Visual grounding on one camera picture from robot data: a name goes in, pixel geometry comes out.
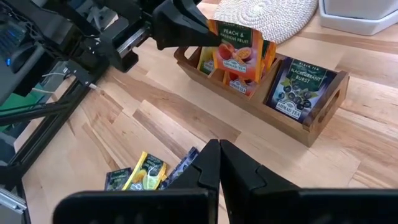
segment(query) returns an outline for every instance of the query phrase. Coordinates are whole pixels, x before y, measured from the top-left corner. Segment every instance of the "black metal frame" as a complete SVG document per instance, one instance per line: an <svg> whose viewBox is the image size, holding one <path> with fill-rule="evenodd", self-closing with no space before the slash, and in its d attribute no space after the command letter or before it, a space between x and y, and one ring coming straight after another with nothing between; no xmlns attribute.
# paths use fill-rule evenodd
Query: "black metal frame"
<svg viewBox="0 0 398 224"><path fill-rule="evenodd" d="M101 61L102 63L99 63L101 66L92 74L95 82L100 79L109 67L108 60L102 58ZM39 109L0 116L0 125L45 117L30 135L29 139L18 150L8 166L0 167L0 184L5 184L5 189L12 190L21 181L29 167L42 153L90 90L90 88L82 85L76 79L58 102L46 104Z"/></svg>
<svg viewBox="0 0 398 224"><path fill-rule="evenodd" d="M17 190L17 195L26 201L25 189L24 185L22 184L22 181L20 181L17 184L16 190ZM32 222L30 220L29 208L26 207L25 212L22 214L22 224L31 224L31 223Z"/></svg>

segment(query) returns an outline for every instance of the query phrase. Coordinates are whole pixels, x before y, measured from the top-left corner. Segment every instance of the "white coaster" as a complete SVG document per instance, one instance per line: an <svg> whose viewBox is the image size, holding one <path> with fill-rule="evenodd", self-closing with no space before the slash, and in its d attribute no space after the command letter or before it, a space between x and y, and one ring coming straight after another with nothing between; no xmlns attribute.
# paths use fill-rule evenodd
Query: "white coaster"
<svg viewBox="0 0 398 224"><path fill-rule="evenodd" d="M255 28L277 44L303 29L318 0L222 0L214 19Z"/></svg>

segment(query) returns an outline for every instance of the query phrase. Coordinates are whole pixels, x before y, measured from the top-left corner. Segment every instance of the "wooden surface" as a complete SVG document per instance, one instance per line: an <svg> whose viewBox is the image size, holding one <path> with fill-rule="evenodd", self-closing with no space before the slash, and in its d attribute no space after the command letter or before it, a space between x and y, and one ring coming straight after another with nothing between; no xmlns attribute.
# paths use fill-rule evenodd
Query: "wooden surface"
<svg viewBox="0 0 398 224"><path fill-rule="evenodd" d="M216 2L199 5L212 15ZM234 142L301 187L398 187L398 25L372 37L319 26L316 15L278 53L351 73L347 97L307 148L189 79L153 40L127 74L110 69L24 176L32 223L50 223L68 194L101 190L105 173L135 166L141 151L170 172L211 138ZM220 223L227 223L223 198Z"/></svg>

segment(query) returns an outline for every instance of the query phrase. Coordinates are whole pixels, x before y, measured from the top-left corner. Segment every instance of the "orange tea packet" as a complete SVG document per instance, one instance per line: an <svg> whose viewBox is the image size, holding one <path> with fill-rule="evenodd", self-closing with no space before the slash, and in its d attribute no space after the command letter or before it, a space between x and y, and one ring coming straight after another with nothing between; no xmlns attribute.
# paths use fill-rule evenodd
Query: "orange tea packet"
<svg viewBox="0 0 398 224"><path fill-rule="evenodd" d="M213 50L215 68L259 83L262 65L269 68L274 60L276 44L249 27L216 20L209 20L208 25L222 39L222 44Z"/></svg>
<svg viewBox="0 0 398 224"><path fill-rule="evenodd" d="M264 64L262 65L262 67L263 70L261 77L266 75L266 72L268 71L268 68ZM251 96L258 85L258 83L254 82L251 79L242 78L239 75L231 72L224 73L223 83L225 85L229 85L231 88L235 90L238 90L239 92L245 94L246 96Z"/></svg>

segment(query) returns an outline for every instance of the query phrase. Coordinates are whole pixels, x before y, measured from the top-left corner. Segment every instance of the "green tea packet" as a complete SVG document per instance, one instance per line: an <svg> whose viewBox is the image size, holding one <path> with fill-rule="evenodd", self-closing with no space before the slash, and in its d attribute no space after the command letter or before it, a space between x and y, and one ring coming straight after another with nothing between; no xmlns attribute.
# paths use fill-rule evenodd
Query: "green tea packet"
<svg viewBox="0 0 398 224"><path fill-rule="evenodd" d="M105 190L122 190L132 173L131 168L108 172L105 180Z"/></svg>
<svg viewBox="0 0 398 224"><path fill-rule="evenodd" d="M166 173L166 163L142 152L123 190L156 190Z"/></svg>
<svg viewBox="0 0 398 224"><path fill-rule="evenodd" d="M214 70L212 47L202 47L197 69L206 75L210 75Z"/></svg>

